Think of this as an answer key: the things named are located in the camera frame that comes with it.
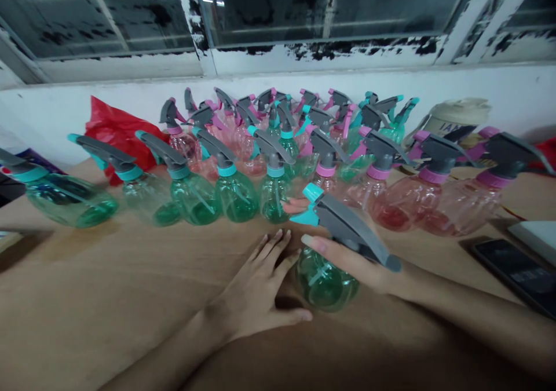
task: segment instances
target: glass window pane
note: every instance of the glass window pane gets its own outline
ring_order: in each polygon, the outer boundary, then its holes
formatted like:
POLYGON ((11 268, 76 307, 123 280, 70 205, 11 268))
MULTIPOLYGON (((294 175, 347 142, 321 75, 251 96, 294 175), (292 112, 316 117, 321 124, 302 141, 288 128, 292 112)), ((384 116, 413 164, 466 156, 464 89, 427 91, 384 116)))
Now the glass window pane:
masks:
POLYGON ((0 16, 39 59, 193 48, 180 0, 0 0, 0 16))
POLYGON ((556 0, 524 0, 507 23, 507 28, 555 27, 556 0))
POLYGON ((443 34, 461 0, 202 0, 216 47, 443 34))

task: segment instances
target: fingernail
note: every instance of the fingernail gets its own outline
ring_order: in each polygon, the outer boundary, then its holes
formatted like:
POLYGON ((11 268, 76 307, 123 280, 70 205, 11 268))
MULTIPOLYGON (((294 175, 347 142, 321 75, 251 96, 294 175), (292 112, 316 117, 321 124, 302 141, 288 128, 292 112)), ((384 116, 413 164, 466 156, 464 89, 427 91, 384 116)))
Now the fingernail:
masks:
POLYGON ((310 235, 303 235, 301 236, 301 242, 305 243, 307 246, 316 250, 321 255, 323 255, 326 252, 327 245, 316 237, 310 235))

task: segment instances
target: red plastic bag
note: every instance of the red plastic bag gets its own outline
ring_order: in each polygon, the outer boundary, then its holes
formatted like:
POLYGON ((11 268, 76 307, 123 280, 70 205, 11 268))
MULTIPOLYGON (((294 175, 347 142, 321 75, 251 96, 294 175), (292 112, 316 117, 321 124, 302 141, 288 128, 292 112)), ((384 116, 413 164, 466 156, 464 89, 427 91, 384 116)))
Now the red plastic bag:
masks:
MULTIPOLYGON (((135 132, 143 130, 166 143, 169 140, 168 135, 162 133, 155 125, 111 107, 94 96, 91 96, 91 120, 87 122, 85 129, 86 136, 110 144, 137 158, 135 164, 144 171, 153 168, 156 160, 150 149, 135 137, 135 132)), ((104 170, 104 174, 110 185, 119 185, 122 182, 111 165, 104 170)))

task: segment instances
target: hand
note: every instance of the hand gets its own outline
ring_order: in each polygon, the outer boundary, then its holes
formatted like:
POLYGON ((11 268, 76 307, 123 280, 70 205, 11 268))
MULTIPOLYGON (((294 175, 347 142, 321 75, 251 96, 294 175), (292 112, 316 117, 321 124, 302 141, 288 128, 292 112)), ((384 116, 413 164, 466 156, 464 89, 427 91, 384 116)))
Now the hand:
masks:
MULTIPOLYGON (((298 214, 307 210, 309 204, 310 201, 307 199, 291 198, 289 199, 289 203, 282 203, 282 207, 288 214, 298 214)), ((374 223, 367 213, 360 209, 352 210, 367 223, 371 229, 375 228, 374 223)), ((398 290, 401 288, 401 286, 400 288, 397 287, 398 284, 401 284, 400 274, 392 273, 384 266, 367 260, 360 254, 346 248, 344 245, 325 237, 310 235, 303 235, 301 237, 301 242, 317 251, 338 268, 343 269, 360 283, 365 284, 377 293, 397 295, 398 290)), ((402 265, 404 268, 402 272, 405 272, 405 268, 408 264, 402 262, 402 265)))
POLYGON ((275 305, 278 288, 301 253, 297 250, 275 268, 290 239, 289 230, 283 236, 280 229, 271 240, 265 235, 224 292, 207 307, 208 319, 219 323, 227 341, 313 319, 309 310, 278 310, 275 305))

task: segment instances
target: white wall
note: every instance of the white wall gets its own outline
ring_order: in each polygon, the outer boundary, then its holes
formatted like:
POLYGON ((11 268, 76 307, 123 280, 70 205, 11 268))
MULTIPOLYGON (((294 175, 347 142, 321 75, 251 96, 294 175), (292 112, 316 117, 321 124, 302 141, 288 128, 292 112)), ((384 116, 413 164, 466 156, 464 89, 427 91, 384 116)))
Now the white wall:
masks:
POLYGON ((434 104, 463 97, 487 98, 493 106, 488 125, 516 136, 556 136, 554 89, 556 66, 445 67, 427 70, 381 70, 256 75, 243 78, 191 78, 172 81, 134 81, 71 85, 26 86, 0 92, 1 124, 30 147, 67 167, 87 158, 67 141, 68 133, 84 133, 90 117, 90 96, 139 118, 158 123, 160 108, 169 97, 184 110, 183 91, 189 86, 197 103, 216 100, 213 87, 232 97, 258 94, 274 86, 299 100, 307 88, 328 100, 334 87, 359 102, 367 90, 386 98, 403 94, 420 97, 407 131, 412 130, 434 104))

